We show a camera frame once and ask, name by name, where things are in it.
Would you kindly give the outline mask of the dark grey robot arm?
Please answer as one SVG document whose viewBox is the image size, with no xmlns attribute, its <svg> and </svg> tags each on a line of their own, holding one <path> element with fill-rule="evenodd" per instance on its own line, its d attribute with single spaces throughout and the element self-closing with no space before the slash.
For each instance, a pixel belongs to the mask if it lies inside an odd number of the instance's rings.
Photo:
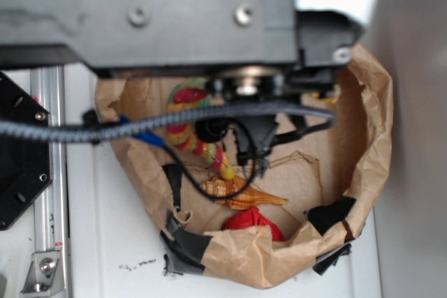
<svg viewBox="0 0 447 298">
<path fill-rule="evenodd" d="M 239 119 L 237 158 L 265 164 L 273 146 L 314 132 L 273 102 L 332 92 L 335 71 L 369 26 L 376 0 L 1 0 L 1 67 L 80 62 L 98 76 L 203 76 Z M 277 135 L 287 112 L 298 128 Z"/>
</svg>

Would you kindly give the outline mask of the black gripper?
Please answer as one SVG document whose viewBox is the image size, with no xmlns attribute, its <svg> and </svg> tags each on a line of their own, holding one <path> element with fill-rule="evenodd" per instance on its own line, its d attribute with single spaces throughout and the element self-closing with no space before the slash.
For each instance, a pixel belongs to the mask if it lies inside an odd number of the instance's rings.
<svg viewBox="0 0 447 298">
<path fill-rule="evenodd" d="M 266 169 L 273 147 L 335 123 L 334 112 L 302 103 L 306 95 L 336 97 L 336 71 L 331 68 L 230 68 L 207 76 L 205 90 L 222 98 L 232 112 L 227 117 L 199 121 L 199 138 L 219 141 L 234 125 L 238 164 L 252 161 L 261 171 Z"/>
</svg>

